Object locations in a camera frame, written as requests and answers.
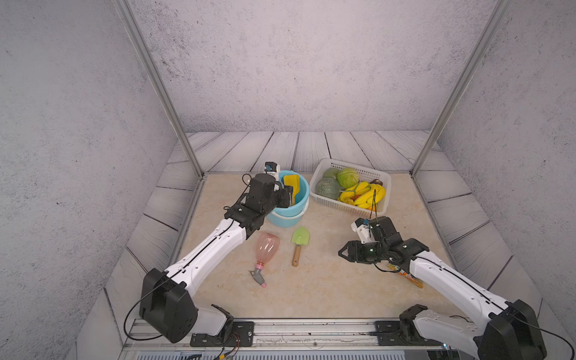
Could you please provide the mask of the yellow shovel blue-tipped handle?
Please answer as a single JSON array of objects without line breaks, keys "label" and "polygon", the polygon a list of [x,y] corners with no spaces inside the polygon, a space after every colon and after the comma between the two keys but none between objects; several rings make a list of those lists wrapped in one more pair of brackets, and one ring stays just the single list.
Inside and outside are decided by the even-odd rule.
[{"label": "yellow shovel blue-tipped handle", "polygon": [[291,187],[291,201],[290,205],[294,206],[296,204],[296,195],[300,192],[300,177],[297,174],[289,174],[283,177],[283,184],[287,187]]}]

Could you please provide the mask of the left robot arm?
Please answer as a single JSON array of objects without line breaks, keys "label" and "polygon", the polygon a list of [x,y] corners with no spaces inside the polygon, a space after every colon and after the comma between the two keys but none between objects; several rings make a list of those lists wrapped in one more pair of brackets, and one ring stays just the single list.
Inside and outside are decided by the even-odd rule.
[{"label": "left robot arm", "polygon": [[292,204],[293,188],[281,181],[280,170],[268,162],[264,172],[250,178],[244,193],[226,208],[223,220],[180,261],[165,270],[150,270],[142,282],[142,295],[135,304],[139,316],[171,343],[192,330],[216,336],[230,318],[214,307],[203,309],[193,297],[200,285],[235,248],[248,240],[276,208]]}]

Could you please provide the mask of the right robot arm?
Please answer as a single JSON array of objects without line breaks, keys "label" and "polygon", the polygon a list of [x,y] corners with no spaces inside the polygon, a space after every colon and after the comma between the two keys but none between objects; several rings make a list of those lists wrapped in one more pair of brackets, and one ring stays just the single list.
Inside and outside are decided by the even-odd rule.
[{"label": "right robot arm", "polygon": [[443,262],[419,240],[404,240],[389,217],[359,218],[358,239],[339,250],[351,263],[386,261],[397,273],[434,288],[466,314],[456,319],[416,304],[399,316],[400,337],[410,345],[435,341],[476,359],[545,359],[548,351],[535,311],[524,301],[493,294]]}]

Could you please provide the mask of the light blue plastic bucket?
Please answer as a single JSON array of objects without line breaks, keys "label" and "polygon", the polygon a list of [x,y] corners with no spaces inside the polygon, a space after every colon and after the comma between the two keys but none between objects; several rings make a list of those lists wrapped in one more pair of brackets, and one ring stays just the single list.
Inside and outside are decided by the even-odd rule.
[{"label": "light blue plastic bucket", "polygon": [[276,208],[266,216],[266,219],[274,226],[289,228],[297,225],[302,219],[309,205],[310,186],[305,177],[291,170],[282,170],[279,179],[284,182],[285,176],[297,175],[299,177],[300,191],[295,195],[295,204],[288,208]]}]

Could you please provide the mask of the orange seed packet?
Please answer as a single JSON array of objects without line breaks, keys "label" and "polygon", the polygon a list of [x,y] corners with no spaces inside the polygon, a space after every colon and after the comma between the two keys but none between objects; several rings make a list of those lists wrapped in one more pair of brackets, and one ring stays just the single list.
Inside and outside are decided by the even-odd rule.
[{"label": "orange seed packet", "polygon": [[404,270],[401,270],[398,266],[388,264],[388,267],[394,273],[397,273],[397,274],[403,276],[406,280],[408,280],[410,283],[412,283],[413,285],[415,285],[419,289],[422,289],[424,287],[424,283],[420,279],[418,279],[417,277],[413,277],[411,274],[408,274]]}]

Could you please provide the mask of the pink spray bottle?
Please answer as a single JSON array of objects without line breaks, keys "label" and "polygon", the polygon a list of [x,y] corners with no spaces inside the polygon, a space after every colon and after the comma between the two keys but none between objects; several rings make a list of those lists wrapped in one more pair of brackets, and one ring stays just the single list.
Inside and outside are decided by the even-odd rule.
[{"label": "pink spray bottle", "polygon": [[250,271],[251,277],[262,287],[266,288],[267,284],[262,275],[264,266],[276,255],[281,240],[274,234],[262,232],[256,243],[256,265],[254,270]]}]

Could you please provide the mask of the yellow banana bunch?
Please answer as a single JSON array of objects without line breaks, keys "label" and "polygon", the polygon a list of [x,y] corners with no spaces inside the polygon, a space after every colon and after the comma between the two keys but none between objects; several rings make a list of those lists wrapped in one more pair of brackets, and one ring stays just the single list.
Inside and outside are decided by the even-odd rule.
[{"label": "yellow banana bunch", "polygon": [[378,184],[363,181],[355,187],[343,190],[338,201],[360,209],[376,211],[378,204],[386,197],[386,189]]}]

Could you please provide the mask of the netted green melon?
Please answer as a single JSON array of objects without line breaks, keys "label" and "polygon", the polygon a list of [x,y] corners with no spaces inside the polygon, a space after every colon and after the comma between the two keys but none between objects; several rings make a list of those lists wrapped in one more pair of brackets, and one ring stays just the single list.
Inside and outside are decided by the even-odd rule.
[{"label": "netted green melon", "polygon": [[337,200],[341,194],[341,186],[336,178],[321,178],[316,183],[315,194],[331,200]]}]

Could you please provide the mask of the smooth green fruit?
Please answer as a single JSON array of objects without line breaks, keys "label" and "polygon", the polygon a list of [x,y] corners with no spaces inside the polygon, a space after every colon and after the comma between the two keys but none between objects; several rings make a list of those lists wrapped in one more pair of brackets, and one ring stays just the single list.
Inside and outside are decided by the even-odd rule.
[{"label": "smooth green fruit", "polygon": [[331,167],[329,169],[327,169],[324,174],[322,175],[322,177],[324,179],[330,178],[330,179],[338,179],[338,174],[341,170],[338,168],[334,168]]}]

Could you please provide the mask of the white plastic basket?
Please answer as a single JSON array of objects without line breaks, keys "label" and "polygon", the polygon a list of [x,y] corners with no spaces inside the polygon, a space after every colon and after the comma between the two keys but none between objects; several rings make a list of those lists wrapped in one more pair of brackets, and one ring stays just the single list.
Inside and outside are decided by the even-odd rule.
[{"label": "white plastic basket", "polygon": [[384,215],[392,192],[387,172],[325,158],[310,181],[310,198],[361,218]]}]

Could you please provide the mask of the green cabbage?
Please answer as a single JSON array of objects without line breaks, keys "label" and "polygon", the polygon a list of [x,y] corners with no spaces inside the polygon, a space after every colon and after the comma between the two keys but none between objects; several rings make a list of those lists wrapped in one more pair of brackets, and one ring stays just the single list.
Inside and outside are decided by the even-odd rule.
[{"label": "green cabbage", "polygon": [[339,172],[337,181],[344,189],[353,188],[359,183],[359,174],[356,169],[347,167]]}]

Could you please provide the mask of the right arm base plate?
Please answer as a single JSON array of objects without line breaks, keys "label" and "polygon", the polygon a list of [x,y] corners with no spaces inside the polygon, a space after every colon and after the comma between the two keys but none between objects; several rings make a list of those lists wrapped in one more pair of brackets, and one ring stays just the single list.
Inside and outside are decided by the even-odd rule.
[{"label": "right arm base plate", "polygon": [[375,331],[371,333],[376,336],[379,346],[400,346],[407,345],[413,347],[434,346],[437,342],[421,337],[410,327],[406,327],[400,320],[381,320],[374,323]]}]

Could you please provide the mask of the front aluminium rail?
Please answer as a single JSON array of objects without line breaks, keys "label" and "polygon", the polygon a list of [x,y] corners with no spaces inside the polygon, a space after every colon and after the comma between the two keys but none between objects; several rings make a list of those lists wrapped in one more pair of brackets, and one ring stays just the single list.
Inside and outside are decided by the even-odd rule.
[{"label": "front aluminium rail", "polygon": [[450,346],[413,345],[400,337],[398,321],[384,319],[252,319],[228,345],[197,334],[178,343],[148,340],[152,327],[136,321],[120,359],[459,359]]}]

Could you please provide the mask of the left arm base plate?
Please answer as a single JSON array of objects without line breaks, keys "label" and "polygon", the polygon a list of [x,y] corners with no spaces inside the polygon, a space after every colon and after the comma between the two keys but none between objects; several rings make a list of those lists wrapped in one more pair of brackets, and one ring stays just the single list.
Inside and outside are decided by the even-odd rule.
[{"label": "left arm base plate", "polygon": [[254,339],[255,323],[232,321],[226,324],[217,335],[192,334],[191,347],[251,347]]}]

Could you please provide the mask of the left metal frame post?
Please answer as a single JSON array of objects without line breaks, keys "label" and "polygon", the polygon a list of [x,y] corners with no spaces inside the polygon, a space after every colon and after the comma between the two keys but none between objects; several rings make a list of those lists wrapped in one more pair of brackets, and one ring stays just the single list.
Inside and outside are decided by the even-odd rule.
[{"label": "left metal frame post", "polygon": [[127,32],[130,42],[132,43],[136,54],[142,63],[145,72],[147,73],[148,79],[157,95],[160,103],[163,107],[166,117],[175,132],[175,135],[183,148],[184,154],[188,161],[190,161],[191,166],[195,174],[202,178],[204,172],[197,160],[194,150],[191,147],[189,139],[184,131],[182,123],[180,122],[179,116],[176,112],[176,108],[173,105],[172,100],[168,94],[167,88],[164,85],[161,75],[155,65],[154,59],[149,51],[146,44],[146,40],[137,24],[137,19],[134,16],[133,11],[129,1],[126,0],[115,0],[112,2],[118,12],[118,15],[123,22],[124,28]]}]

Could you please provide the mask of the metal frame post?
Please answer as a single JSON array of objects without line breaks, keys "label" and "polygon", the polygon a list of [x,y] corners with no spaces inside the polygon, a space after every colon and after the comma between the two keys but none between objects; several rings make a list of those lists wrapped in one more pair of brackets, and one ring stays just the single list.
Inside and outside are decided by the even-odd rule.
[{"label": "metal frame post", "polygon": [[163,107],[166,117],[175,132],[175,135],[183,148],[184,154],[188,161],[190,161],[191,166],[195,174],[202,178],[204,172],[197,160],[194,150],[191,147],[189,139],[184,131],[182,123],[180,122],[179,116],[176,112],[176,108],[173,105],[172,100],[168,94],[167,88],[164,85],[161,75],[155,65],[154,59],[149,51],[146,44],[146,40],[137,24],[137,19],[134,16],[133,11],[129,1],[126,0],[115,0],[112,2],[118,12],[118,15],[123,22],[124,28],[127,32],[130,42],[132,43],[136,54],[142,63],[145,72],[147,73],[148,79],[157,95],[160,103]]},{"label": "metal frame post", "polygon": [[484,29],[482,30],[477,42],[475,43],[475,46],[472,48],[472,51],[466,60],[465,65],[463,66],[462,72],[460,72],[460,75],[457,78],[457,81],[455,82],[450,95],[448,96],[441,112],[439,113],[432,129],[430,130],[422,150],[418,154],[418,157],[412,166],[411,171],[409,171],[412,179],[415,179],[418,173],[423,170],[423,166],[425,165],[430,153],[432,152],[434,144],[440,138],[440,135],[452,117],[453,112],[457,108],[460,99],[467,90],[467,87],[470,84],[477,67],[482,62],[486,52],[490,49],[491,43],[500,30],[500,27],[504,24],[511,6],[511,0],[496,1],[495,7],[487,19],[487,23]]}]

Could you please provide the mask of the right metal frame post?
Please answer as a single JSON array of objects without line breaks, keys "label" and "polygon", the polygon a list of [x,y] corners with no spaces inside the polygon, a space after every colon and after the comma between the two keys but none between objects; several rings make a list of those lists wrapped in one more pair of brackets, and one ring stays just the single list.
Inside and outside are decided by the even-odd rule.
[{"label": "right metal frame post", "polygon": [[457,81],[455,82],[450,95],[448,96],[441,112],[439,113],[432,129],[430,130],[422,150],[418,154],[418,157],[412,166],[411,171],[409,171],[412,179],[415,179],[418,173],[423,170],[423,166],[425,165],[430,153],[432,152],[434,144],[440,138],[440,135],[452,117],[453,112],[457,108],[460,99],[467,90],[467,87],[470,84],[477,67],[482,62],[486,52],[490,49],[491,43],[500,30],[500,27],[504,24],[511,6],[511,0],[496,1],[495,7],[487,19],[487,23],[484,29],[482,30],[477,42],[475,43],[475,46],[472,48],[472,51],[466,60],[465,65],[463,66],[462,72],[460,72],[460,75],[457,78]]}]

